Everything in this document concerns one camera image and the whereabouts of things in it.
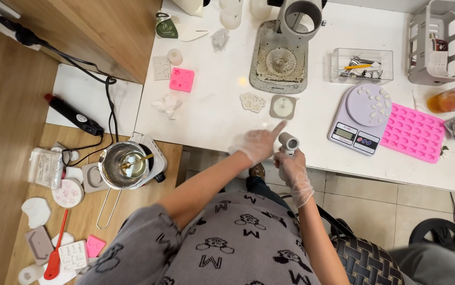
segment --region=gray sweater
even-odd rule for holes
[[[294,214],[244,191],[217,194],[181,231],[160,205],[136,210],[83,284],[319,284]]]

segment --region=stainless steel pot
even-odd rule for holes
[[[148,159],[122,168],[125,162],[134,162],[148,154],[134,141],[120,141],[107,147],[99,158],[101,177],[113,189],[136,189],[150,173]]]

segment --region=silicone mold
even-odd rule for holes
[[[169,89],[191,92],[194,81],[194,72],[189,69],[173,68]]]
[[[380,144],[420,160],[437,163],[444,135],[444,120],[393,103]]]

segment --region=wooden floor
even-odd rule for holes
[[[120,140],[128,139],[129,137],[126,136],[120,137]],[[95,144],[98,140],[99,137],[91,136],[77,128],[45,124],[43,136],[39,145],[43,148],[50,148],[58,141],[66,147],[78,147]],[[94,150],[104,148],[109,143],[109,135],[105,134],[105,140],[102,145],[97,148],[80,151],[80,157],[83,157]],[[70,209],[65,231],[71,233],[75,237],[75,240],[87,239],[87,237],[92,234],[110,243],[117,235],[117,231],[120,229],[122,223],[134,210],[151,205],[163,195],[174,190],[175,185],[177,184],[177,177],[179,177],[182,146],[160,141],[156,141],[156,144],[168,161],[168,167],[165,172],[166,180],[159,184],[155,180],[152,180],[142,188],[123,190],[113,213],[112,220],[105,230],[99,230],[96,227],[96,221],[107,194],[107,190],[85,194],[82,202]],[[98,161],[99,154],[100,152],[90,156],[89,162]],[[87,161],[82,162],[78,166],[81,167],[85,164],[87,164]],[[186,168],[181,169],[180,171],[185,177]],[[117,190],[110,191],[107,205],[99,222],[101,226],[106,224],[117,198],[117,194]],[[39,185],[30,185],[26,198],[28,199],[31,197],[43,197],[48,200],[48,204],[52,209],[52,216],[45,227],[50,238],[53,238],[59,233],[65,209],[54,202],[49,188]],[[16,278],[20,270],[34,263],[31,250],[28,248],[24,238],[24,234],[30,231],[27,215],[22,213],[22,215],[19,214],[18,217],[20,217],[20,223],[18,225],[18,233],[16,235],[16,241],[14,242],[13,252],[11,253],[11,262],[5,282],[6,285],[17,285],[18,281]]]
[[[0,33],[0,284],[26,197],[29,154],[43,132],[43,95],[54,87],[58,63]]]

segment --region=scale display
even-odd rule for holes
[[[370,83],[349,88],[343,96],[328,139],[367,156],[377,150],[391,114],[390,95]]]

